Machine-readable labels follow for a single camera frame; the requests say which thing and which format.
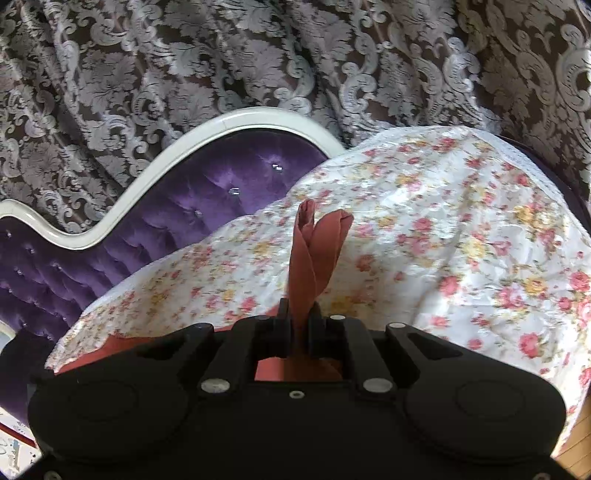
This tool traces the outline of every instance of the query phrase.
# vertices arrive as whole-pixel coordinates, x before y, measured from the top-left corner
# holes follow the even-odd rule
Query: curved white sofa frame
[[[329,158],[345,151],[343,145],[328,130],[305,116],[275,107],[245,108],[218,116],[195,127],[166,148],[125,190],[101,221],[86,232],[62,232],[29,206],[10,199],[0,202],[0,218],[18,218],[58,247],[70,250],[92,247],[100,242],[135,202],[176,164],[217,138],[249,128],[269,128],[296,134],[314,144]]]

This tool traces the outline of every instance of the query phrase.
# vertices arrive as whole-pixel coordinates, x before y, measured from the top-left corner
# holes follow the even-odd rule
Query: orange fabric
[[[78,357],[76,360],[70,362],[69,364],[65,364],[62,368],[60,368],[59,373],[62,374],[69,370],[74,370],[75,368],[82,367],[83,365],[91,364],[92,362],[102,360],[103,358],[114,355],[116,353],[129,350],[134,346],[151,342],[152,340],[154,340],[154,338],[152,337],[122,338],[115,335],[109,335],[107,341],[102,347],[100,347],[98,350],[95,350],[94,352],[86,353]]]
[[[294,322],[294,353],[285,360],[269,358],[259,362],[256,371],[257,380],[328,381],[341,378],[336,363],[313,360],[303,354],[301,339],[308,313],[316,297],[328,285],[335,269],[340,250],[353,224],[353,216],[344,210],[337,210],[325,215],[315,224],[315,211],[315,202],[305,200],[295,216],[287,282],[287,296]],[[277,308],[274,308],[268,313],[274,315],[276,312]],[[101,348],[66,364],[59,373],[96,362],[152,340],[153,338],[147,337],[109,336]]]

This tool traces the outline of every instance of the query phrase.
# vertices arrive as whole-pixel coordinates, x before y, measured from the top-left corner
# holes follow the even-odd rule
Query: tufted velvet backrest
[[[17,332],[8,349],[12,368],[0,354],[0,405],[25,420],[22,376],[40,360],[32,349],[47,356],[92,301],[151,261],[283,197],[325,159],[286,132],[221,138],[174,167],[104,240],[81,251],[59,248],[14,218],[0,219],[0,319]],[[41,339],[33,346],[35,336],[45,348],[37,345]]]

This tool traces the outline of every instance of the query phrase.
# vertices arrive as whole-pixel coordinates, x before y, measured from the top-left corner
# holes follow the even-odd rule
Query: wooden floor
[[[591,396],[587,397],[557,462],[577,478],[591,475]]]

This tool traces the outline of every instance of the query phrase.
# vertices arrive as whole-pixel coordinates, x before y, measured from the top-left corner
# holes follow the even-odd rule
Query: silver leaf pattern
[[[0,14],[0,199],[91,228],[188,130],[247,106],[346,145],[465,124],[591,181],[584,0],[21,0]]]

